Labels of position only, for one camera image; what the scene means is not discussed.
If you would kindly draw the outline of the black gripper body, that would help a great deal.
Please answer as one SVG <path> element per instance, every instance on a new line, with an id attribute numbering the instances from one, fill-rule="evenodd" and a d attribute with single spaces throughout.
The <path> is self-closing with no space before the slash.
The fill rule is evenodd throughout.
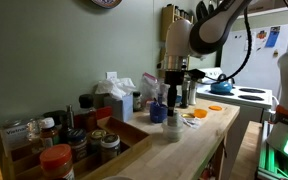
<path id="1" fill-rule="evenodd" d="M 165 83 L 170 86 L 168 90 L 169 97 L 175 97 L 177 95 L 176 86 L 181 85 L 184 81 L 184 76 L 188 75 L 193 80 L 202 79 L 205 77 L 205 73 L 198 69 L 181 70 L 181 71 L 166 71 Z"/>

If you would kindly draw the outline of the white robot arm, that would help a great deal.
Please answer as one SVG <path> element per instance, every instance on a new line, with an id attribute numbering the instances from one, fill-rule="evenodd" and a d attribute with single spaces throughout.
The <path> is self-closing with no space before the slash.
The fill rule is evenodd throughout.
<path id="1" fill-rule="evenodd" d="M 218 8 L 197 23 L 177 20 L 170 24 L 166 34 L 166 55 L 162 63 L 165 83 L 170 86 L 167 96 L 168 114 L 175 106 L 176 87 L 183 83 L 186 61 L 190 56 L 203 57 L 223 46 L 229 31 L 239 15 L 247 14 L 252 0 L 224 0 Z M 274 149 L 288 156 L 288 52 L 278 60 L 281 78 L 281 99 L 276 107 L 275 125 L 267 139 Z"/>

